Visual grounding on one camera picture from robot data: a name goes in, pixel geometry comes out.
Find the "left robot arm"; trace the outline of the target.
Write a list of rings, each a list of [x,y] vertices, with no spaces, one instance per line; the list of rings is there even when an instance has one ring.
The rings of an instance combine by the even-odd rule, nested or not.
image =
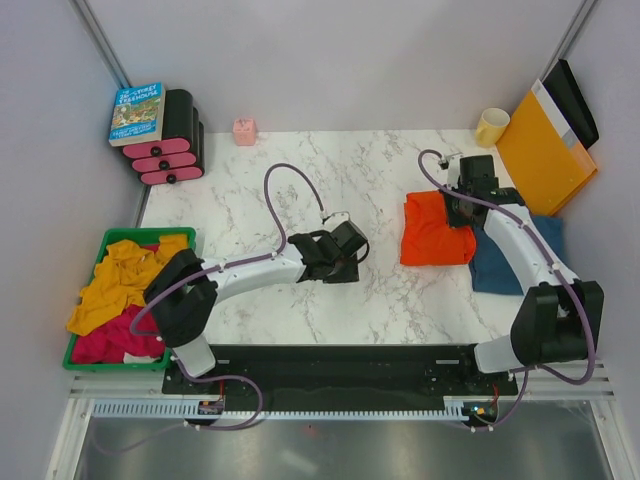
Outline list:
[[[208,393],[219,382],[216,358],[204,330],[218,303],[280,284],[320,281],[345,284],[359,280],[359,264],[370,251],[364,233],[350,220],[333,230],[298,233],[272,253],[234,257],[217,263],[178,252],[143,294],[159,336],[184,369],[185,382]]]

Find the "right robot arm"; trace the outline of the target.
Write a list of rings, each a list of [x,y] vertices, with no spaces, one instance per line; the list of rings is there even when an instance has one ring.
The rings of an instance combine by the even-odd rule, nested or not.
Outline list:
[[[595,281],[582,281],[552,250],[534,224],[524,199],[503,187],[490,155],[450,155],[439,162],[447,173],[443,194],[452,227],[474,226],[498,247],[514,272],[524,298],[507,335],[480,343],[475,359],[458,368],[467,392],[483,392],[494,373],[552,369],[577,360],[586,371],[572,384],[591,378],[604,305]]]

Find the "orange t-shirt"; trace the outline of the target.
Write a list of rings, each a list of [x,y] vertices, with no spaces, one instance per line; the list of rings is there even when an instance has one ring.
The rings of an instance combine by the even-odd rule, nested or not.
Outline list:
[[[412,192],[404,203],[405,225],[400,263],[409,267],[469,264],[476,253],[476,238],[468,226],[451,227],[439,191]]]

